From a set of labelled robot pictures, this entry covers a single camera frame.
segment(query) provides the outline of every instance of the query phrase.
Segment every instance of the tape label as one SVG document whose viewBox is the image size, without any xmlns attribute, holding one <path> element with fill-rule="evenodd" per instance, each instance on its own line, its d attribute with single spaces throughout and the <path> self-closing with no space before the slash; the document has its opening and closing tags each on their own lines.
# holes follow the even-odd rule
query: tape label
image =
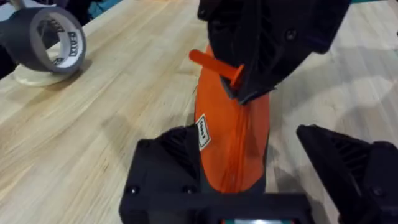
<svg viewBox="0 0 398 224">
<path fill-rule="evenodd" d="M 197 126 L 199 133 L 199 151 L 202 151 L 211 141 L 205 114 L 198 119 Z"/>
<path fill-rule="evenodd" d="M 76 32 L 68 32 L 70 41 L 70 51 L 69 56 L 76 57 L 79 49 L 78 39 Z"/>
</svg>

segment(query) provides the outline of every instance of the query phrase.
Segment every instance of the wooden table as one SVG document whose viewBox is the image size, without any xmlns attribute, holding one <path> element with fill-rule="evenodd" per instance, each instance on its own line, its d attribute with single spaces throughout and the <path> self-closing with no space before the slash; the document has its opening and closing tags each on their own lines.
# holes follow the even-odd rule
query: wooden table
<svg viewBox="0 0 398 224">
<path fill-rule="evenodd" d="M 187 54 L 207 44 L 197 4 L 123 1 L 85 27 L 75 78 L 0 81 L 0 223 L 120 223 L 135 143 L 193 122 L 200 67 Z M 330 53 L 272 92 L 267 190 L 306 190 L 319 223 L 336 223 L 337 212 L 295 129 L 317 123 L 397 144 L 397 30 L 387 2 L 355 5 Z"/>
</svg>

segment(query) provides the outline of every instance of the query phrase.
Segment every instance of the black machine part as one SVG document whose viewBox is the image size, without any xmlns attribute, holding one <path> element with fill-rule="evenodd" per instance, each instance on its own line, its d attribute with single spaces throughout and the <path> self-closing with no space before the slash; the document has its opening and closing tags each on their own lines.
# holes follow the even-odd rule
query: black machine part
<svg viewBox="0 0 398 224">
<path fill-rule="evenodd" d="M 119 213 L 124 224 L 219 224 L 292 220 L 312 224 L 304 194 L 219 194 L 202 187 L 196 125 L 137 143 Z"/>
<path fill-rule="evenodd" d="M 398 149 L 318 126 L 297 130 L 345 224 L 398 223 Z"/>
<path fill-rule="evenodd" d="M 244 65 L 239 90 L 226 92 L 245 104 L 273 90 L 312 52 L 330 48 L 351 0 L 201 0 L 214 56 Z"/>
</svg>

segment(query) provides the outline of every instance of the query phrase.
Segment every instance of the screw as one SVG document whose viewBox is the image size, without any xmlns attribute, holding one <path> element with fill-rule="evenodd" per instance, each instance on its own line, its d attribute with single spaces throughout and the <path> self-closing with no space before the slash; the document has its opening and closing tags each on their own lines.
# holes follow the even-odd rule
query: screw
<svg viewBox="0 0 398 224">
<path fill-rule="evenodd" d="M 380 187 L 372 187 L 373 194 L 378 197 L 384 196 L 384 191 Z"/>
<path fill-rule="evenodd" d="M 136 195 L 136 194 L 138 194 L 138 192 L 139 192 L 139 187 L 138 186 L 132 186 L 130 188 L 130 193 L 131 194 Z"/>
<path fill-rule="evenodd" d="M 193 194 L 197 191 L 197 189 L 194 186 L 185 186 L 182 188 L 182 191 L 187 194 Z"/>
<path fill-rule="evenodd" d="M 285 33 L 285 38 L 288 41 L 293 41 L 296 39 L 296 37 L 297 37 L 297 31 L 293 28 L 288 29 Z"/>
<path fill-rule="evenodd" d="M 202 9 L 199 11 L 199 16 L 204 16 L 206 14 L 206 10 Z"/>
</svg>

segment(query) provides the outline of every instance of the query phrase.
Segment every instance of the roll of tape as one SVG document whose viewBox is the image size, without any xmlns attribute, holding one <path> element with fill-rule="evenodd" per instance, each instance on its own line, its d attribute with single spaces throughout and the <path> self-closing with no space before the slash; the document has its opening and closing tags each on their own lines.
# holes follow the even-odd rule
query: roll of tape
<svg viewBox="0 0 398 224">
<path fill-rule="evenodd" d="M 49 21 L 60 39 L 60 53 L 50 59 L 37 31 L 41 21 Z M 25 67 L 41 72 L 73 73 L 83 63 L 86 39 L 73 15 L 58 7 L 25 8 L 1 22 L 2 44 L 11 57 Z"/>
</svg>

